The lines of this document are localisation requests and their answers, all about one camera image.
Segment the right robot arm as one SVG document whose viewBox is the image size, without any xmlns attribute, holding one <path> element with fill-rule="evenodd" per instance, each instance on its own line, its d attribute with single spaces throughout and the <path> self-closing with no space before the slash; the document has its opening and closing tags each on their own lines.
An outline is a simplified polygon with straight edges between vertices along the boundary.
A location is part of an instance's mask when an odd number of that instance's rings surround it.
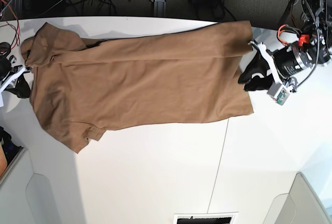
<svg viewBox="0 0 332 224">
<path fill-rule="evenodd" d="M 19 99 L 27 99 L 30 97 L 31 88 L 25 74 L 30 73 L 32 69 L 18 65 L 17 58 L 11 53 L 21 44 L 19 17 L 12 3 L 13 0 L 1 0 L 1 30 L 7 27 L 14 31 L 9 42 L 1 42 L 1 93 L 6 91 Z"/>
</svg>

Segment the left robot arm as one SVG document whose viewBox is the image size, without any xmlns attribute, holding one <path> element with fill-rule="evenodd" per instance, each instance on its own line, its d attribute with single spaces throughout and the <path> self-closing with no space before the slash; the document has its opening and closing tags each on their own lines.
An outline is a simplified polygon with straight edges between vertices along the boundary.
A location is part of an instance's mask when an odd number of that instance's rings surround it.
<svg viewBox="0 0 332 224">
<path fill-rule="evenodd" d="M 271 96 L 295 93 L 303 85 L 296 74 L 310 69 L 303 79 L 307 81 L 319 65 L 331 61 L 331 0 L 301 0 L 301 28 L 285 23 L 294 3 L 289 0 L 279 20 L 276 38 L 282 49 L 271 51 L 263 42 L 250 41 L 257 53 L 238 79 L 245 91 L 267 90 Z"/>
</svg>

